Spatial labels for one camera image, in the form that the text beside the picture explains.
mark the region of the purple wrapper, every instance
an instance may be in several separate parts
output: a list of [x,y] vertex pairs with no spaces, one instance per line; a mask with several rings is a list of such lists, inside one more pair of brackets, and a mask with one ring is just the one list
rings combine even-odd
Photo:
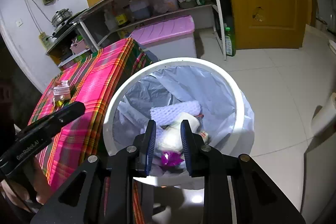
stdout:
[[181,154],[179,153],[163,151],[161,155],[161,162],[163,166],[176,166],[183,162],[183,160],[181,159]]

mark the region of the pink lid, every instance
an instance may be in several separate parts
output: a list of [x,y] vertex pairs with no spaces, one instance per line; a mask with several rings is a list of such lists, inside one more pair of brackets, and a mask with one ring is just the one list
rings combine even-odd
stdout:
[[183,16],[144,26],[132,32],[130,37],[144,45],[163,39],[193,33],[195,30],[192,16]]

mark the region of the screw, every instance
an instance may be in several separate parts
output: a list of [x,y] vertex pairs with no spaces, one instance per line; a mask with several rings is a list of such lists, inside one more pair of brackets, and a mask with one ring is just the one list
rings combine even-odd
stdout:
[[204,152],[209,152],[211,150],[211,146],[209,145],[202,145],[201,146],[201,149],[204,151]]
[[126,148],[127,152],[132,153],[137,150],[137,148],[134,145],[130,145]]
[[241,154],[241,155],[240,155],[240,159],[241,159],[242,161],[246,161],[246,162],[248,162],[248,161],[250,160],[250,156],[249,156],[249,155],[246,155],[246,154]]
[[98,159],[98,157],[96,155],[92,155],[90,157],[87,158],[88,162],[95,162]]

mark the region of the wall outlet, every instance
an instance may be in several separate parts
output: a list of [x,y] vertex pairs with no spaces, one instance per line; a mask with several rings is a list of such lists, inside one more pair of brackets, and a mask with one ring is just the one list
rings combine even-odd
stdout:
[[20,27],[23,24],[22,19],[16,21],[16,25]]

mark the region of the table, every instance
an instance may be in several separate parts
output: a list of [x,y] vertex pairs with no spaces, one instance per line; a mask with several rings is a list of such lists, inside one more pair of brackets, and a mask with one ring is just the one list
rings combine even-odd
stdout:
[[69,80],[71,102],[84,103],[85,114],[62,128],[50,145],[38,155],[40,166],[53,190],[90,155],[97,153],[105,112],[113,94],[131,75],[151,60],[132,38],[100,49],[58,74],[48,85],[29,123],[56,111],[53,87],[57,80]]

